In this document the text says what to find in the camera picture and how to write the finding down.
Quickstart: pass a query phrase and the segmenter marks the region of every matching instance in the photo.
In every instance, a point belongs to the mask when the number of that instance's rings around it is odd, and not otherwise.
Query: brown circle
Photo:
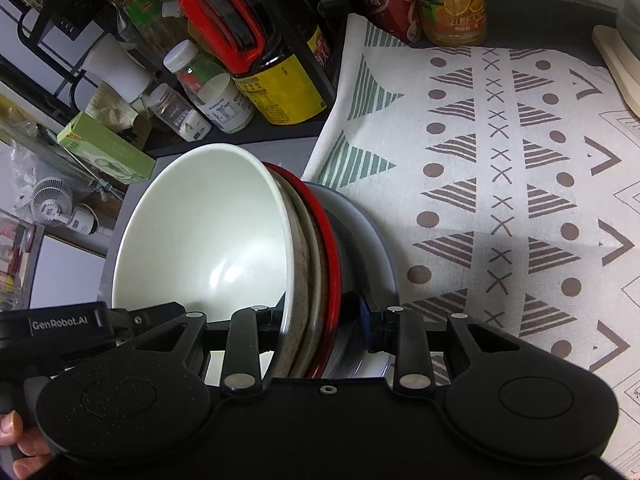
[[[422,172],[426,176],[430,176],[431,178],[440,176],[444,172],[444,166],[442,164],[436,164],[432,162],[431,164],[427,164],[424,168],[422,168]]]
[[[444,59],[442,59],[441,57],[432,57],[431,58],[431,64],[433,66],[437,66],[439,68],[442,68],[443,66],[447,65],[447,62]]]
[[[419,226],[436,227],[440,223],[440,217],[433,211],[423,211],[415,219]]]
[[[551,63],[549,63],[546,59],[541,59],[536,62],[536,68],[538,70],[549,70],[551,68]]]
[[[582,290],[582,283],[577,278],[567,278],[560,285],[560,290],[565,296],[574,297],[580,294]]]
[[[558,144],[562,144],[563,142],[566,141],[566,137],[564,136],[564,133],[559,132],[558,130],[553,130],[549,132],[549,137],[553,142],[557,142]]]
[[[551,347],[551,353],[561,359],[567,357],[571,353],[571,350],[571,343],[569,343],[566,339],[556,341]]]
[[[416,265],[406,272],[406,277],[410,282],[421,285],[431,279],[431,271],[424,265]]]
[[[427,124],[427,131],[433,135],[439,135],[446,129],[447,127],[442,123]]]
[[[447,96],[447,93],[444,90],[435,89],[429,92],[429,97],[431,99],[444,99]]]
[[[548,105],[557,105],[560,99],[556,94],[544,94],[542,100]]]
[[[561,171],[556,175],[556,180],[558,181],[558,184],[560,184],[560,186],[564,187],[571,187],[573,184],[575,184],[574,178],[564,171]]]
[[[560,234],[565,240],[575,240],[580,236],[580,229],[578,229],[577,225],[567,222],[566,224],[562,224]]]

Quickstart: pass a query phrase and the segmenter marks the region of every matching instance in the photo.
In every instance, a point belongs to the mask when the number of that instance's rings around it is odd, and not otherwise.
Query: small electric fan
[[[74,207],[71,188],[60,178],[45,178],[36,184],[31,199],[31,214],[39,224],[52,227],[66,226],[86,235],[113,234],[111,229],[100,226],[89,206],[79,204]]]

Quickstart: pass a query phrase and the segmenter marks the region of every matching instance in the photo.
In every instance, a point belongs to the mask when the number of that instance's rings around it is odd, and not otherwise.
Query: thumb
[[[22,419],[17,412],[0,415],[0,446],[15,444],[22,436]]]

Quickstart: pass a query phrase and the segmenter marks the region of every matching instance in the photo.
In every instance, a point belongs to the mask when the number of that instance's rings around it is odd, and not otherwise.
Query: green striped triangle
[[[380,30],[373,23],[367,22],[367,33],[364,39],[365,46],[404,46],[402,41],[398,40],[395,36],[392,36],[384,30]]]
[[[382,108],[388,107],[393,101],[402,97],[404,94],[392,94],[387,92],[380,86],[371,74],[367,62],[362,56],[360,61],[360,69],[358,70],[358,78],[356,79],[356,88],[353,91],[353,101],[351,102],[351,111],[349,112],[348,121],[357,119],[358,117],[378,112]]]
[[[341,132],[316,182],[337,189],[395,167],[386,158],[351,146]]]

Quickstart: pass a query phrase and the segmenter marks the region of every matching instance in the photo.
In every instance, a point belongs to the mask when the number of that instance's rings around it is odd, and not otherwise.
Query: red bowl rim
[[[296,177],[290,171],[271,164],[270,162],[263,163],[267,168],[279,174],[284,178],[291,187],[300,195],[305,205],[309,208],[312,215],[318,222],[318,227],[322,235],[322,241],[324,242],[324,248],[326,250],[327,268],[329,270],[329,294],[327,301],[327,316],[322,330],[322,337],[318,345],[316,355],[311,362],[311,366],[306,371],[305,377],[307,379],[319,379],[324,372],[332,350],[334,349],[335,335],[338,330],[338,320],[340,317],[340,294],[342,279],[340,276],[340,260],[338,259],[338,247],[335,244],[334,232],[331,229],[329,219],[324,212],[324,209],[318,202],[318,199],[313,192]]]

